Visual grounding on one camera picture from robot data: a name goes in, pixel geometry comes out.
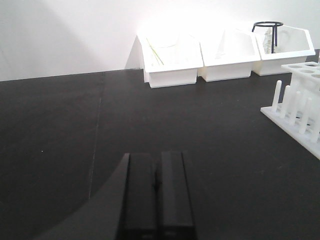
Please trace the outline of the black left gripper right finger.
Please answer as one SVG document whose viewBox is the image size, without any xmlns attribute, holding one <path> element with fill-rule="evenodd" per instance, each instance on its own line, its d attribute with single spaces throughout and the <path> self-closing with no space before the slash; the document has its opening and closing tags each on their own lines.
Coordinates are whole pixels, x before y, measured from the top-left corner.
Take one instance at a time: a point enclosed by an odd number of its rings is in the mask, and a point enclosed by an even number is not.
<svg viewBox="0 0 320 240">
<path fill-rule="evenodd" d="M 158 226 L 161 240 L 194 240 L 195 225 L 183 156 L 164 151 L 157 170 Z"/>
</svg>

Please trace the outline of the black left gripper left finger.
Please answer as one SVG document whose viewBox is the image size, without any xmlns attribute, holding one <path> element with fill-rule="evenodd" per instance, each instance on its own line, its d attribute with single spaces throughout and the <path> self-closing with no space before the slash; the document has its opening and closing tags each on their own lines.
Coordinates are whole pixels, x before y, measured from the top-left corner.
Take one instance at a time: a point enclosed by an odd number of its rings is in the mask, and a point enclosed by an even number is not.
<svg viewBox="0 0 320 240">
<path fill-rule="evenodd" d="M 125 185 L 120 240 L 156 240 L 158 234 L 155 172 L 148 153 L 126 153 Z"/>
</svg>

